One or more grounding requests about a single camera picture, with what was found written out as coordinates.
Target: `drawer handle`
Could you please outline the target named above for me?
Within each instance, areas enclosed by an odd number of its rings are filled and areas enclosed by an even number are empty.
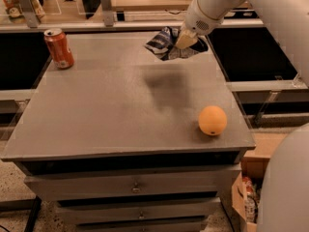
[[[140,212],[138,218],[139,218],[140,220],[145,219],[144,213],[143,213],[143,212]]]
[[[133,193],[140,193],[141,192],[141,188],[138,187],[138,183],[134,183],[134,187],[132,188],[132,192]]]

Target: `speckled floor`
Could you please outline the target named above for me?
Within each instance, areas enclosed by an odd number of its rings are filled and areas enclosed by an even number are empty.
[[[280,141],[289,133],[288,130],[274,132],[260,132],[253,130],[257,142],[257,148],[275,148]],[[0,141],[0,152],[5,146],[6,141]],[[23,184],[24,174],[12,163],[0,160],[0,201],[18,200],[34,198],[35,195]],[[227,219],[222,208],[218,209],[208,218],[208,226],[204,232],[233,232],[239,231],[239,217],[232,209],[231,193],[223,193],[222,203],[226,208],[228,216],[234,226]],[[0,225],[7,228],[10,232],[23,232],[29,216],[29,211],[0,213]],[[54,204],[43,202],[39,211],[39,216],[35,224],[34,232],[73,232],[74,226],[66,225],[57,217],[54,211]]]

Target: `soda can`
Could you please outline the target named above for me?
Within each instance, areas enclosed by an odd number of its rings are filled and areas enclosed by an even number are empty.
[[[46,30],[44,40],[57,68],[67,69],[74,64],[67,36],[60,28]]]

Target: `white robotic arm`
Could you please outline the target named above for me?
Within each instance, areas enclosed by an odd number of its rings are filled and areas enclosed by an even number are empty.
[[[184,28],[207,35],[231,9],[248,1],[309,85],[309,0],[193,0]]]

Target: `table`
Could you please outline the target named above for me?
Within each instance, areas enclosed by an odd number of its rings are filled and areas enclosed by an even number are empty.
[[[161,62],[157,32],[69,35],[75,58],[44,74],[1,155],[78,231],[200,231],[255,147],[211,49]],[[197,123],[221,106],[219,136]]]

